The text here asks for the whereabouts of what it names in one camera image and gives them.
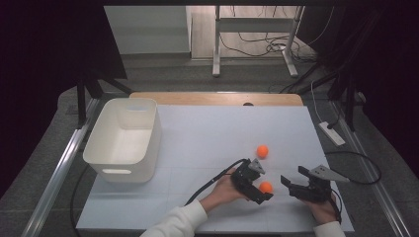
black cable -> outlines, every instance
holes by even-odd
[[[342,213],[342,199],[340,198],[340,196],[338,195],[338,193],[332,189],[332,192],[335,193],[336,197],[339,199],[339,213]]]
[[[234,162],[232,165],[230,165],[227,169],[221,171],[221,173],[219,173],[218,175],[216,175],[214,178],[212,178],[210,181],[208,181],[206,184],[204,184],[200,189],[198,189],[192,196],[191,198],[189,198],[189,200],[186,202],[185,205],[188,205],[189,203],[191,203],[195,198],[197,198],[197,196],[202,193],[204,190],[206,190],[210,185],[212,185],[213,183],[215,183],[217,180],[219,180],[223,175],[225,175],[227,173],[227,171],[229,171],[231,168],[233,168],[235,165],[237,165],[238,163],[244,162],[246,161],[246,159],[241,159],[238,160],[236,162]]]
[[[336,204],[336,201],[332,199],[332,196],[327,196],[327,199],[329,200],[330,204],[332,204],[332,207],[335,210],[336,220],[339,221],[339,223],[341,224],[342,223],[341,210],[339,210],[338,205]]]
[[[89,168],[89,165],[86,165],[86,167],[83,169],[83,172],[81,173],[80,177],[77,180],[76,186],[74,187],[73,194],[71,195],[71,201],[70,201],[70,220],[71,220],[71,226],[73,227],[74,233],[81,237],[80,232],[76,228],[76,221],[74,220],[74,197],[76,196],[78,186],[80,185],[81,179],[83,178],[84,174],[87,171],[87,168]]]
[[[232,48],[232,47],[229,47],[229,46],[225,45],[224,40],[222,40],[222,36],[221,35],[219,35],[219,39],[221,40],[221,42],[224,45],[224,47],[226,47],[227,49],[238,51],[238,52],[241,52],[241,53],[246,54],[248,56],[263,56],[263,55],[266,55],[266,54],[270,53],[270,51],[267,51],[267,52],[264,52],[262,54],[250,54],[250,53],[247,53],[245,51],[242,51],[242,50],[239,50],[239,49],[236,49],[236,48]]]
[[[348,180],[351,181],[352,183],[355,183],[355,184],[358,184],[358,185],[373,185],[373,184],[378,183],[381,180],[381,169],[379,168],[378,164],[376,164],[376,162],[374,162],[370,157],[368,157],[368,156],[366,156],[364,154],[361,154],[361,153],[358,153],[358,152],[354,152],[354,151],[330,151],[330,152],[325,152],[324,154],[325,155],[332,155],[332,154],[353,154],[353,155],[358,155],[358,156],[361,156],[361,157],[365,158],[366,160],[368,160],[371,164],[373,164],[375,166],[375,168],[376,168],[376,170],[378,172],[378,177],[374,181],[372,181],[372,182],[357,181],[357,180],[348,178],[347,176],[343,175],[342,173],[340,173],[340,172],[338,172],[338,171],[336,171],[334,169],[330,169],[330,170],[338,173],[339,175],[348,178]]]
[[[307,78],[315,69],[317,69],[320,66],[320,62],[315,63],[314,65],[312,65],[303,75],[301,75],[298,80],[294,83],[291,83],[290,85],[286,86],[285,88],[283,88],[283,90],[281,90],[279,92],[279,94],[284,93],[287,89],[288,89],[288,93],[291,92],[291,89],[300,84],[303,80],[305,80],[305,78]]]

gray floor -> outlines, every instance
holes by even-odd
[[[281,58],[271,60],[224,59],[221,76],[211,76],[211,61],[191,60],[178,56],[124,56],[128,80],[120,80],[135,91],[236,91],[236,92],[279,92],[284,86],[294,82]],[[299,63],[299,73],[305,72],[310,64]],[[309,77],[317,79],[325,71],[319,69]],[[113,96],[123,96],[118,90],[102,83],[104,90],[112,92],[104,96],[104,102]],[[326,98],[330,84],[314,90],[318,113],[329,122],[336,119],[331,103]],[[314,124],[318,124],[310,93],[302,96]],[[20,236],[37,205],[67,142],[77,125],[77,101],[75,89],[63,93],[58,101],[58,111],[42,141],[32,154],[27,166],[15,183],[0,200],[0,236]],[[342,126],[336,129],[341,134]],[[419,236],[419,182],[402,158],[376,130],[362,112],[355,108],[356,133],[366,152],[379,164],[382,170],[382,183],[400,210],[411,236]],[[336,148],[320,131],[318,136],[325,151],[348,150],[351,147]],[[56,198],[52,210],[43,226],[41,236],[76,236],[71,229],[69,206],[75,184],[86,164],[82,159],[83,149],[76,155],[67,178]],[[348,176],[362,179],[364,173],[360,164],[352,156],[328,157],[331,167],[342,168]],[[80,213],[90,192],[96,174],[88,169],[82,178],[81,186],[75,196],[75,215]],[[353,184],[339,184],[347,209],[354,224],[355,233],[347,236],[395,236],[385,212],[377,202],[372,187]],[[139,232],[82,232],[82,236],[137,236]],[[311,233],[290,236],[312,236]]]

white table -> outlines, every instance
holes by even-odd
[[[254,182],[270,181],[274,196],[261,205],[237,200],[209,214],[200,233],[311,232],[315,225],[308,208],[290,197],[281,184],[284,175],[307,185],[297,172],[327,166],[306,107],[163,106],[158,107],[163,129],[156,172],[144,184],[107,183],[97,177],[77,228],[146,229],[189,197],[221,170],[242,158],[255,158],[266,144],[270,154],[261,164],[267,174]],[[212,187],[199,198],[208,194]],[[354,231],[343,205],[342,228]]]

table leg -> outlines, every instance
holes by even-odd
[[[287,64],[287,68],[292,77],[297,77],[298,73],[296,72],[295,66],[293,65],[293,58],[291,56],[291,49],[293,46],[293,39],[295,37],[296,29],[298,28],[299,20],[301,19],[302,7],[297,7],[295,16],[293,17],[293,27],[290,31],[289,39],[286,46],[284,47],[282,54],[284,61]]]
[[[212,76],[219,77],[220,64],[220,49],[219,49],[219,6],[215,6],[215,43],[212,56]]]

electrical wire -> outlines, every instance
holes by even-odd
[[[225,175],[231,168],[233,168],[235,165],[242,163],[246,161],[246,159],[241,159],[238,160],[236,162],[234,162],[232,165],[230,165],[227,169],[221,171],[218,175],[216,175],[215,177],[213,177],[210,181],[208,181],[206,184],[204,184],[202,187],[200,187],[192,196],[191,198],[189,198],[189,200],[186,202],[185,205],[188,205],[189,203],[191,203],[195,198],[197,198],[197,196],[202,193],[204,190],[206,190],[210,185],[212,185],[213,183],[215,183],[217,180],[219,180],[223,175]]]
[[[315,113],[317,114],[317,117],[320,120],[320,122],[323,122],[320,115],[318,114],[317,105],[315,104],[315,98],[314,98],[314,92],[313,92],[313,83],[314,83],[314,80],[311,81],[311,96],[313,97],[314,110],[315,110]]]
[[[339,199],[339,205],[340,205],[340,207],[339,207],[339,213],[342,213],[342,199],[341,199],[341,197],[339,196],[339,194],[335,190],[332,189],[332,192],[335,193],[335,196]]]
[[[224,40],[222,40],[222,36],[221,36],[221,34],[219,34],[219,39],[221,40],[221,42],[222,42],[222,44],[224,45],[224,47],[226,47],[227,49],[234,50],[234,51],[238,51],[238,52],[241,52],[241,53],[246,54],[246,55],[248,55],[248,56],[263,56],[263,55],[266,55],[266,54],[268,54],[268,53],[271,53],[270,51],[267,51],[267,52],[264,52],[264,53],[262,53],[262,54],[250,54],[250,53],[247,53],[247,52],[245,52],[245,51],[242,51],[242,50],[239,50],[239,49],[236,49],[236,48],[229,47],[229,46],[225,45]]]
[[[330,20],[332,19],[333,16],[333,12],[335,10],[335,7],[332,8],[332,11],[330,12],[330,16],[329,16],[329,20],[327,20],[326,26],[323,28],[323,31],[321,32],[321,34],[313,41],[306,43],[306,46],[312,45],[314,42],[316,42],[318,39],[320,39],[321,36],[323,36],[324,32],[326,32],[327,27],[329,26]]]
[[[377,178],[374,181],[371,181],[371,182],[362,182],[362,181],[354,180],[354,179],[349,178],[349,177],[343,175],[342,173],[340,173],[340,172],[338,172],[338,171],[330,168],[330,170],[338,173],[339,175],[341,175],[343,177],[348,178],[348,180],[351,181],[352,183],[355,183],[355,184],[358,184],[358,185],[374,185],[374,184],[378,183],[381,180],[382,173],[381,173],[381,169],[379,168],[378,164],[376,162],[374,162],[370,157],[368,157],[368,156],[366,156],[364,154],[361,154],[361,153],[358,153],[358,152],[354,152],[354,151],[329,151],[329,152],[325,152],[324,154],[325,155],[333,155],[333,154],[353,154],[353,155],[358,155],[358,156],[361,156],[364,159],[368,160],[371,164],[373,164],[373,166],[376,168],[376,171],[378,172],[378,174],[377,174]]]

